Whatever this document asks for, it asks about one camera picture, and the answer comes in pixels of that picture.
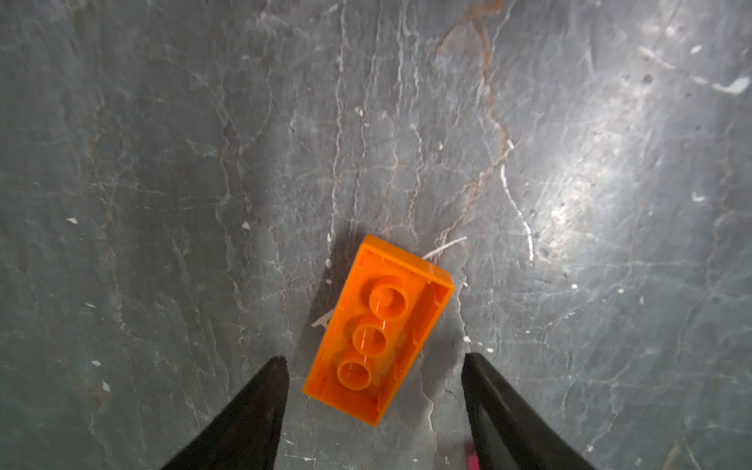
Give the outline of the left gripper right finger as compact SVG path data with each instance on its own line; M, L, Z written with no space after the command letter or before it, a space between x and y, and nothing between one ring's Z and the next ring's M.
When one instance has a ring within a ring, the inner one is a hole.
M461 383L480 469L593 470L483 354L464 356Z

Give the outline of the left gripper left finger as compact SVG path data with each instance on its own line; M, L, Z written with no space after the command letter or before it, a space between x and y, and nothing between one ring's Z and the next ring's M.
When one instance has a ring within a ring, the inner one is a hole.
M271 358L166 469L272 469L290 388L287 360Z

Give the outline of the magenta lego brick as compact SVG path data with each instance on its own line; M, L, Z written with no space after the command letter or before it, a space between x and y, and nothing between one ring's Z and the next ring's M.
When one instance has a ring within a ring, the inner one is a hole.
M466 450L466 462L467 462L467 470L479 470L479 460L478 456L476 454L476 450L474 448L474 445L471 443L468 443L465 447Z

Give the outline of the orange lego brick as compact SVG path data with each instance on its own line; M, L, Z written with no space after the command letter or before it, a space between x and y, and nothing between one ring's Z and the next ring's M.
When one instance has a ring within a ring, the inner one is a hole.
M452 293L454 282L446 270L366 236L304 393L378 425Z

